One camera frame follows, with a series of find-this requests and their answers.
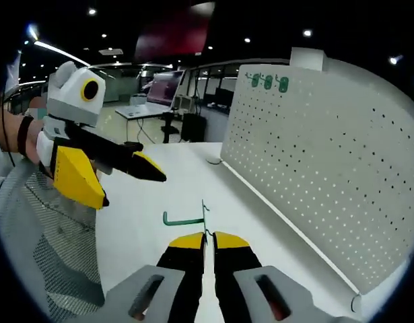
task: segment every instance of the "gray mesh fabric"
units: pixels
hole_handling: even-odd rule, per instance
[[[0,188],[0,236],[20,280],[55,322],[104,304],[95,210],[61,196],[29,161]]]

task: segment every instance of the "black wrist strap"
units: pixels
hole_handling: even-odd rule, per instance
[[[33,121],[32,116],[25,116],[21,121],[20,129],[18,129],[17,135],[17,144],[18,144],[18,152],[22,154],[24,157],[26,155],[26,140],[27,140],[27,132],[29,130],[30,123]]]

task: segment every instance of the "cable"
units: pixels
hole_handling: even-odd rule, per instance
[[[146,135],[147,136],[147,138],[152,142],[152,143],[155,143],[154,141],[153,141],[153,139],[151,139],[150,138],[150,136],[149,135],[147,135],[147,133],[145,132],[145,130],[144,129],[142,129],[142,127],[143,127],[143,125],[144,125],[144,119],[142,119],[142,125],[140,125],[139,124],[139,119],[137,119],[137,122],[138,122],[138,125],[139,125],[139,131],[142,131],[143,133],[144,133],[144,135]]]
[[[195,114],[196,115],[198,115],[198,97],[196,97],[196,93],[195,93],[195,95],[193,96],[193,99],[194,99],[194,103],[195,103]]]
[[[221,164],[221,160],[218,163],[213,163],[213,162],[207,160],[207,163],[208,164],[211,164],[211,165],[220,165]]]
[[[15,163],[13,162],[13,158],[12,158],[12,154],[10,152],[10,148],[9,148],[9,141],[7,140],[7,133],[6,133],[6,127],[5,127],[5,111],[3,108],[4,105],[4,101],[5,101],[5,88],[6,88],[6,81],[5,81],[5,86],[3,86],[3,95],[2,95],[2,127],[3,127],[3,135],[5,136],[5,143],[6,143],[6,149],[7,149],[7,153],[9,155],[9,158],[11,160],[12,166],[15,167]]]
[[[139,141],[139,134],[142,131],[142,126],[144,125],[144,119],[142,119],[142,124],[141,125],[139,124],[139,119],[137,119],[137,122],[138,122],[138,126],[139,126],[139,131],[138,131],[138,134],[137,134],[137,141],[140,143],[140,141]]]
[[[196,99],[196,92],[198,92],[198,94],[199,94],[199,91],[198,91],[198,81],[199,81],[199,73],[201,72],[201,70],[200,69],[198,69],[198,74],[197,74],[197,76],[196,76],[196,79],[195,79],[195,90],[193,91],[193,97],[195,97],[195,114],[198,114],[198,105],[197,105],[197,101],[199,100],[199,99],[201,99],[200,97],[198,97],[197,99]]]
[[[198,98],[199,98],[199,100],[201,100],[201,95],[199,94],[198,88],[196,88],[196,91],[198,92]],[[198,116],[201,115],[201,111],[202,111],[202,104],[199,104],[199,113],[198,113]]]

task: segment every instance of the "black ceiling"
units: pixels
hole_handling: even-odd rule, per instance
[[[123,49],[124,55],[117,58],[122,63],[133,60],[137,37],[145,24],[179,7],[202,2],[60,1],[36,7],[31,21],[38,26],[41,40],[90,64],[114,63],[116,59],[98,52],[108,47]],[[253,57],[288,59],[293,46],[319,48],[328,57],[382,76],[414,99],[414,8],[400,3],[368,9],[363,3],[333,7],[318,3],[283,6],[277,4],[280,2],[217,1],[203,54],[164,57],[156,62],[176,66],[181,59],[185,66],[196,66]],[[97,10],[95,16],[88,15],[90,7]],[[313,30],[311,38],[302,36],[304,28]],[[244,42],[245,37],[251,39],[250,44]],[[31,81],[33,75],[43,79],[67,60],[32,43],[20,47],[26,63],[20,68],[22,81]],[[403,59],[391,65],[388,58],[397,55]]]

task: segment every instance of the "human arm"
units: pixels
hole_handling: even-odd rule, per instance
[[[0,147],[3,151],[10,151],[12,153],[18,152],[18,130],[20,129],[23,116],[16,116],[5,109],[0,109]],[[5,121],[5,132],[7,135],[7,143],[5,140],[5,133],[3,130],[3,120]],[[36,152],[36,141],[38,139],[38,134],[43,127],[43,122],[41,120],[33,120],[30,123],[28,128],[27,137],[26,137],[26,155],[27,157],[36,165],[39,164],[39,156]]]

